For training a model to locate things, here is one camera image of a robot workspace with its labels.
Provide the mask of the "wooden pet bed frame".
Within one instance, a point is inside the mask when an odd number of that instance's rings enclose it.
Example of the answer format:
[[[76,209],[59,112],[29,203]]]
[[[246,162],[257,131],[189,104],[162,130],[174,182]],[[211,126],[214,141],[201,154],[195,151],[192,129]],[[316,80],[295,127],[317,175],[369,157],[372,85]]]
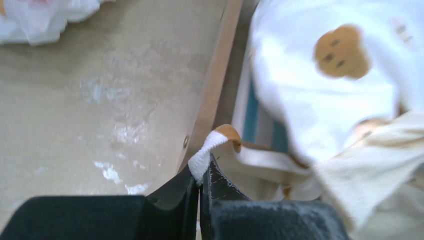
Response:
[[[256,0],[228,0],[223,10],[212,57],[201,84],[198,108],[192,130],[183,142],[183,151],[177,173],[187,165],[189,158],[202,146],[213,128],[220,96],[231,60],[237,29],[250,21]]]

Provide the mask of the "bear print white cushion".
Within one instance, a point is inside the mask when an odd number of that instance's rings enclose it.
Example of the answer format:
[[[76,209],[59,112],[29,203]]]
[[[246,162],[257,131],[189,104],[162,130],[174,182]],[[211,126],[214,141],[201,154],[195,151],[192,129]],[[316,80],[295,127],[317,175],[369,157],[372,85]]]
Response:
[[[423,1],[262,0],[249,50],[255,96],[292,156],[222,125],[188,161],[196,183],[231,141],[244,163],[293,175],[290,199],[324,197],[351,239],[423,239]]]

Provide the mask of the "floral print small pillow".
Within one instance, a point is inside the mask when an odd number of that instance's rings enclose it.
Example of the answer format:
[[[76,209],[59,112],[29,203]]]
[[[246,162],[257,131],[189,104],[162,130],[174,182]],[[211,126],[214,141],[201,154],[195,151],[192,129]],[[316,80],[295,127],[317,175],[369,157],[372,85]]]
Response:
[[[2,0],[0,44],[54,43],[68,23],[79,23],[94,13],[105,0]]]

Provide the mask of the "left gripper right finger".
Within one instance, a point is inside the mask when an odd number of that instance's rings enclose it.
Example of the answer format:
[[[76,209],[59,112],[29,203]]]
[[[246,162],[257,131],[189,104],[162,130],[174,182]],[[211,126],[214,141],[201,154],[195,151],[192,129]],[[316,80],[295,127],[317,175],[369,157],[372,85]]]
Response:
[[[200,188],[204,240],[347,240],[334,208],[321,201],[254,201],[220,170],[214,156]]]

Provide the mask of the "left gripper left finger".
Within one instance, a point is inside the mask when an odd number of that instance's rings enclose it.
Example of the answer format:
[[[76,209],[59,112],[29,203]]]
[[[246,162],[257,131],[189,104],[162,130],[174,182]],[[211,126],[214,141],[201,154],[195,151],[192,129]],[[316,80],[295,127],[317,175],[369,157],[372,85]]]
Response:
[[[188,168],[144,195],[53,195],[24,202],[3,240],[193,240],[199,190]]]

